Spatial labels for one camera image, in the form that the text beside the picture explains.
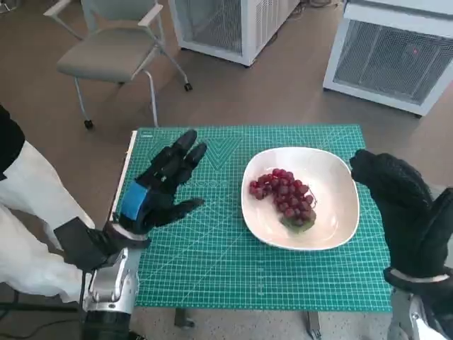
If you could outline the bare black left hand blue tape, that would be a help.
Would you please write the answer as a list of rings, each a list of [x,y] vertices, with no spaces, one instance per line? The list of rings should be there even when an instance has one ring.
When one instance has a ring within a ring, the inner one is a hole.
[[[123,196],[119,224],[133,234],[146,234],[154,227],[182,220],[205,200],[191,198],[176,203],[179,186],[187,183],[207,151],[196,144],[197,132],[188,130],[171,146],[164,147],[148,169],[130,184]]]

